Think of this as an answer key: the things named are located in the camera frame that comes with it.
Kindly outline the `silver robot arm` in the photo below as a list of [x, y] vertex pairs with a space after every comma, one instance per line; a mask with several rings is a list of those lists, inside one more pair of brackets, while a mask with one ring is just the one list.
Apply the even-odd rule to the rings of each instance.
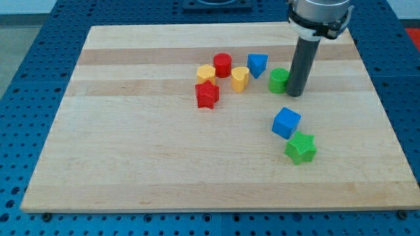
[[288, 20], [300, 39], [335, 40], [350, 22], [354, 5], [350, 0], [291, 0]]

